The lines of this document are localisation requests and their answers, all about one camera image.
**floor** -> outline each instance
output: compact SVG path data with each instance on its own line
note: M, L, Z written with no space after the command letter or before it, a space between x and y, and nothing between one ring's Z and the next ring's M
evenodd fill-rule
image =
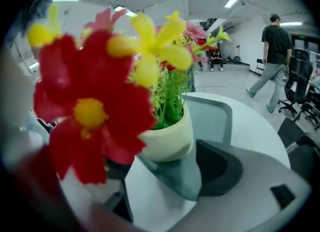
M249 66L224 65L223 73L220 72L218 65L214 66L214 72L207 71L206 64L203 65L203 69L204 72L194 73L195 90L197 92L214 93L238 100L260 113L276 131L279 130L286 117L293 118L288 110L283 110L279 113L278 109L276 109L272 114L266 110L266 104L269 102L275 88L274 81L268 81L254 98L247 95L245 87L252 86L259 79L257 75L254 76L249 71ZM285 98L283 89L280 99ZM312 124L305 120L303 115L296 124L304 132L315 133L320 138L320 129L315 131Z

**flower pot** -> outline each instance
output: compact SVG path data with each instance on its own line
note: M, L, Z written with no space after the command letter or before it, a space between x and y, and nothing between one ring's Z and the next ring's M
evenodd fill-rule
M194 132L187 103L183 105L183 117L176 124L160 129L148 130L139 138L146 143L143 154L156 162L168 162L186 156L194 146Z

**sneaker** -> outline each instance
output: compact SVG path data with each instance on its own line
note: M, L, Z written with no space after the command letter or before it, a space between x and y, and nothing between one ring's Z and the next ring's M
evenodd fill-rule
M274 112L274 110L270 109L268 104L266 104L265 107L266 107L266 109L268 110L269 113L273 113Z
M249 87L246 87L245 88L245 91L249 94L249 96L251 96L252 98L255 96L255 94L251 93L250 92L250 88Z

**wall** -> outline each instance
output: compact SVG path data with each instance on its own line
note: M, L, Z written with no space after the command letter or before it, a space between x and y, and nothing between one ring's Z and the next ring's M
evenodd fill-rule
M221 44L221 54L225 58L230 55L240 56L241 61L250 65L250 70L254 71L257 67L257 59L263 58L264 44L261 42L262 32L267 26L266 19L262 16L252 18L249 22L242 22L235 27L234 32L230 30L232 43L224 41Z

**walking man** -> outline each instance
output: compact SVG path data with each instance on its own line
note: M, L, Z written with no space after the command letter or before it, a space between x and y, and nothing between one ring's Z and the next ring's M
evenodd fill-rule
M269 104L266 105L267 110L273 113L279 101L286 65L289 67L292 45L288 33L280 27L280 17L273 14L270 17L270 21L271 25L264 28L261 40L264 42L264 72L251 88L246 87L246 91L251 97L254 97L267 81L274 76L275 89Z

